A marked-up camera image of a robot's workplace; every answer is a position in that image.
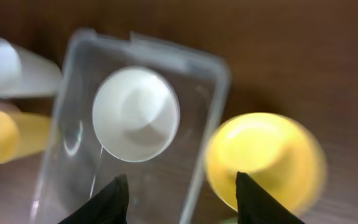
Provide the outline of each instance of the plastic cup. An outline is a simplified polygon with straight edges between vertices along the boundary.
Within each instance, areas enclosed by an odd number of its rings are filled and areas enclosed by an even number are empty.
[[[0,38],[0,98],[53,96],[61,80],[56,64]]]
[[[0,164],[45,150],[49,130],[46,116],[0,110]]]
[[[111,155],[142,162],[170,145],[180,112],[177,97],[162,76],[144,67],[127,67],[103,82],[92,118],[99,142]]]
[[[206,176],[216,195],[237,210],[236,173],[248,173],[287,210],[300,215],[319,197],[326,163],[314,136],[296,121],[250,113],[226,121],[209,141]]]

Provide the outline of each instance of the brown table surface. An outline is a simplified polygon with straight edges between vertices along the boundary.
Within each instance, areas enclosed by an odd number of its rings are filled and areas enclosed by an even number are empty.
[[[224,119],[253,111],[304,124],[328,158],[307,223],[358,223],[358,1],[0,0],[0,37],[62,65],[79,27],[130,31],[224,57],[233,84]],[[25,111],[44,104],[18,101]],[[26,223],[40,155],[0,165],[0,224]],[[193,223],[234,216],[204,183]]]

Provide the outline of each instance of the yellow object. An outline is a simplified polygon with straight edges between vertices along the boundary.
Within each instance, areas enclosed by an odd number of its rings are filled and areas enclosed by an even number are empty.
[[[0,111],[0,164],[45,150],[49,129],[46,116]]]
[[[232,118],[215,132],[206,175],[216,195],[237,210],[236,173],[248,173],[286,209],[299,215],[320,195],[326,165],[313,135],[301,124],[270,113]]]

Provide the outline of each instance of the transparent box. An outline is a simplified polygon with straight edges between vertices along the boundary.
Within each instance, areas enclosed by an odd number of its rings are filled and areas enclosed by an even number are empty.
[[[145,162],[124,162],[110,155],[92,125],[100,84],[112,72],[132,65],[161,74],[180,106],[174,140]],[[126,174],[128,223],[190,223],[204,179],[204,149],[219,124],[229,88],[225,63],[140,35],[132,34],[127,41],[79,30],[69,43],[63,76],[30,222],[58,223],[116,176]]]

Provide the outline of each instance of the white cup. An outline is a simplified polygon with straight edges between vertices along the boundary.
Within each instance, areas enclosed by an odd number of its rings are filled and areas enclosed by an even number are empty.
[[[143,162],[170,145],[180,111],[175,92],[161,75],[144,67],[126,67],[100,86],[92,119],[96,137],[110,154]]]
[[[61,80],[55,63],[0,38],[0,98],[53,96]]]

